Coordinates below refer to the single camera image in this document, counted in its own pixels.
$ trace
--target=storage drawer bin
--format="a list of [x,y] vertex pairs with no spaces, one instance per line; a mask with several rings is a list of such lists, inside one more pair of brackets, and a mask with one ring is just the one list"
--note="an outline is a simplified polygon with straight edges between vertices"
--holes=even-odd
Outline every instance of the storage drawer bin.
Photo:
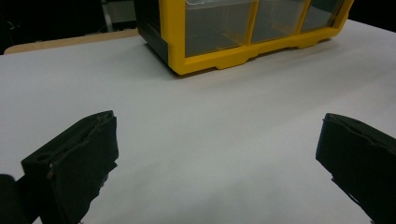
[[186,0],[186,57],[245,44],[253,0]]
[[261,0],[251,42],[294,35],[305,0]]
[[312,0],[306,13],[303,32],[331,27],[343,0]]
[[337,35],[353,0],[134,0],[137,27],[180,75]]

